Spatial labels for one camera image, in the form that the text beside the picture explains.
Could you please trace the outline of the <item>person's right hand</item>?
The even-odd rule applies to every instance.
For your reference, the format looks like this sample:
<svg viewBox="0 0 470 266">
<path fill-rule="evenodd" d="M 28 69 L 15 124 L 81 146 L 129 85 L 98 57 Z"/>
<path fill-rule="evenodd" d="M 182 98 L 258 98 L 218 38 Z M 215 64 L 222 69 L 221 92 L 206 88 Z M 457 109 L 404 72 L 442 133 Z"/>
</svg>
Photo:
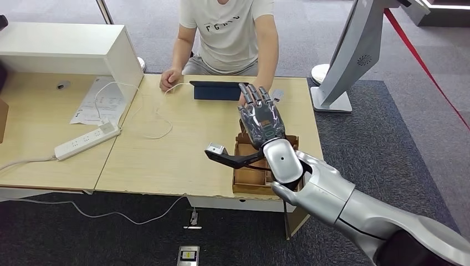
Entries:
<svg viewBox="0 0 470 266">
<path fill-rule="evenodd" d="M 182 70 L 180 68 L 170 68 L 161 74 L 159 87 L 162 91 L 173 88 L 181 79 Z"/>
</svg>

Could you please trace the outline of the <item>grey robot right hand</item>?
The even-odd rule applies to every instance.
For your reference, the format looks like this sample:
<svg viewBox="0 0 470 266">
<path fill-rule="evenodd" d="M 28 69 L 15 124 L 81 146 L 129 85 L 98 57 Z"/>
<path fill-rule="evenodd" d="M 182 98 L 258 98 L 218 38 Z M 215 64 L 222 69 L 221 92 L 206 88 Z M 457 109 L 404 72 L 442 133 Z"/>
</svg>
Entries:
<svg viewBox="0 0 470 266">
<path fill-rule="evenodd" d="M 252 146 L 258 150 L 272 140 L 285 138 L 284 122 L 265 88 L 245 83 L 238 86 L 245 104 L 237 108 Z"/>
</svg>

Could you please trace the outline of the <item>person's left hand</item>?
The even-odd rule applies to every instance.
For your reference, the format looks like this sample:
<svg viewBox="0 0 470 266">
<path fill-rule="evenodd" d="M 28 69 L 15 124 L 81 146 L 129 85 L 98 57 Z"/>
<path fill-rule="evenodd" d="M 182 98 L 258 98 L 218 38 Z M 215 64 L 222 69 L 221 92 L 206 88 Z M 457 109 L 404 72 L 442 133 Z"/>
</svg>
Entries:
<svg viewBox="0 0 470 266">
<path fill-rule="evenodd" d="M 239 106 L 248 106 L 250 104 L 261 104 L 273 101 L 269 90 L 262 86 L 259 82 L 254 81 L 252 83 L 239 83 L 240 97 Z"/>
</svg>

